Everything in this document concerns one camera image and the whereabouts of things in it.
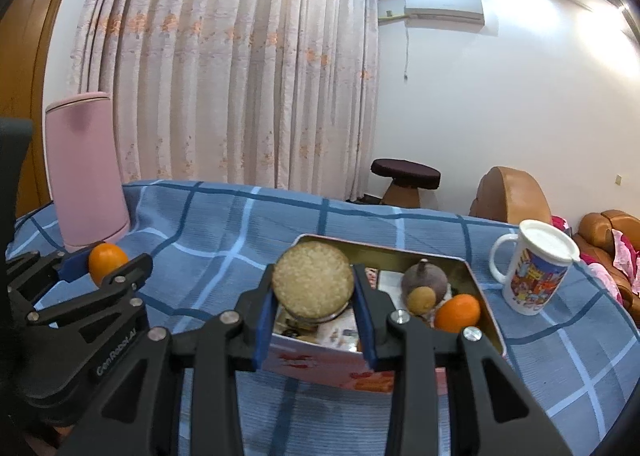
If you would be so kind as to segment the small orange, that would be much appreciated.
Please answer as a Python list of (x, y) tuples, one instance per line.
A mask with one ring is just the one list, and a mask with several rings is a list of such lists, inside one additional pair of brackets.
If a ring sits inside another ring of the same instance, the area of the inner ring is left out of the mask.
[(129, 262), (124, 250), (109, 242), (102, 242), (91, 250), (88, 257), (89, 275), (96, 284), (102, 285), (102, 280), (111, 272), (114, 272)]

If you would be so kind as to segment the large orange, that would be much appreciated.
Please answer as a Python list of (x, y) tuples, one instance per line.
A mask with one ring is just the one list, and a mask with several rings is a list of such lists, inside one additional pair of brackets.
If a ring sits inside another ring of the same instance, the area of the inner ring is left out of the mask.
[(443, 332), (458, 334), (464, 328), (476, 326), (482, 309), (472, 294), (457, 294), (435, 313), (434, 327)]

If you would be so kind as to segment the small yellow-brown longan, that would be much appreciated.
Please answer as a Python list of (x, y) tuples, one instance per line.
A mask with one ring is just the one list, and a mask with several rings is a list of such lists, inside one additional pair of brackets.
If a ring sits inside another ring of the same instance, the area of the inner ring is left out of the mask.
[(431, 287), (416, 287), (406, 298), (408, 311), (415, 316), (422, 316), (431, 312), (436, 306), (437, 296)]

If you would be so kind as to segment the purple round fruit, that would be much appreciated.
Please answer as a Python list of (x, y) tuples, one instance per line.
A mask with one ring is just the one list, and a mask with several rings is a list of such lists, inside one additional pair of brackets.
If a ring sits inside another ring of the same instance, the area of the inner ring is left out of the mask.
[(436, 306), (442, 302), (448, 290), (448, 278), (445, 272), (427, 259), (421, 259), (410, 266), (401, 279), (402, 296), (406, 298), (416, 287), (431, 287), (437, 296)]

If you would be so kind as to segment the pink metal tin box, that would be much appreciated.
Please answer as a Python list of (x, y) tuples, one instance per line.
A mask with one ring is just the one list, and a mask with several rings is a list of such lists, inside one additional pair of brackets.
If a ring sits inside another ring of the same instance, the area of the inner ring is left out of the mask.
[[(373, 289), (390, 296), (395, 310), (406, 306), (401, 290), (402, 276), (421, 259), (429, 260), (445, 272), (449, 283), (447, 293), (437, 307), (440, 308), (456, 294), (472, 294), (482, 309), (476, 327), (501, 355), (506, 355), (506, 344), (498, 323), (465, 260), (313, 234), (299, 236), (295, 242), (325, 242), (343, 251), (352, 265), (363, 267), (364, 276)], [(366, 320), (364, 337), (360, 338), (356, 315), (350, 306), (332, 320), (321, 324), (301, 322), (288, 314), (285, 308), (279, 308), (262, 369), (311, 384), (390, 393), (393, 391), (394, 375), (370, 369), (370, 352), (362, 347), (387, 338), (386, 323), (391, 312), (391, 308), (386, 308), (378, 314), (377, 320)]]

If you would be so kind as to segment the round layered sugarcane piece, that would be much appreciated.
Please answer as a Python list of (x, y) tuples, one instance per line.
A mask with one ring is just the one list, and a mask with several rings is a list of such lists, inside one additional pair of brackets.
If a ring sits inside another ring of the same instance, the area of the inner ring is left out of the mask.
[(280, 305), (301, 320), (325, 320), (348, 305), (355, 288), (352, 266), (325, 242), (302, 242), (273, 267), (271, 285)]

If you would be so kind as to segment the pink electric kettle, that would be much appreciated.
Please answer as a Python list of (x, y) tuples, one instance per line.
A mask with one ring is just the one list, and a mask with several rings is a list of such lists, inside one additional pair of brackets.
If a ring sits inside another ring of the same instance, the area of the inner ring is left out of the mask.
[(130, 228), (115, 147), (111, 97), (74, 95), (44, 113), (44, 153), (63, 244), (117, 242)]

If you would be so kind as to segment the white printed mug with lid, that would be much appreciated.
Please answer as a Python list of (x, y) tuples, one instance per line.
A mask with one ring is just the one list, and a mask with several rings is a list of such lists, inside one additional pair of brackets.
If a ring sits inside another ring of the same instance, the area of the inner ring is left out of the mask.
[[(506, 272), (496, 265), (503, 244), (515, 245)], [(580, 250), (570, 236), (551, 224), (523, 220), (518, 231), (499, 237), (489, 251), (488, 268), (502, 285), (506, 304), (526, 316), (537, 315), (561, 285), (570, 267), (580, 261)]]

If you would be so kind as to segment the wooden door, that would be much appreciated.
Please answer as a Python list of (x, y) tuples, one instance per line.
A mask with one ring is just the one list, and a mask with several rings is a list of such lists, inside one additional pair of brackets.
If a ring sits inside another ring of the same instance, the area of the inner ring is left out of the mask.
[(13, 0), (1, 20), (1, 115), (28, 118), (34, 135), (22, 165), (16, 215), (47, 205), (42, 98), (55, 17), (62, 0)]

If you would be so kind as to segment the dark round stool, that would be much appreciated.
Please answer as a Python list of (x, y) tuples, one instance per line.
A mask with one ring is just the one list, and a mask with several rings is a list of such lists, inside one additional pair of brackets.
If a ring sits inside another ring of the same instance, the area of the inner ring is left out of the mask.
[(420, 190), (437, 190), (442, 178), (438, 170), (405, 159), (378, 158), (372, 161), (370, 170), (390, 179), (381, 204), (399, 208), (420, 208)]

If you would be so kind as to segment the floral pink curtain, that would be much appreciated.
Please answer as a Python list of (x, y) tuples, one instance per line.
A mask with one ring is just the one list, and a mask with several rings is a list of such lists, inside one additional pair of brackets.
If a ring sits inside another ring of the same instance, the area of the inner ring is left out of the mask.
[(124, 180), (367, 185), (378, 0), (85, 0), (72, 93), (113, 101)]

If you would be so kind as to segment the white air conditioner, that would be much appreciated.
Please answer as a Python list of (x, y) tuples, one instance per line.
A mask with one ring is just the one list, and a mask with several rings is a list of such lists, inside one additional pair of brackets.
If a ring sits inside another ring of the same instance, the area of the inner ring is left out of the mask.
[(485, 25), (482, 0), (405, 0), (405, 14), (419, 20)]

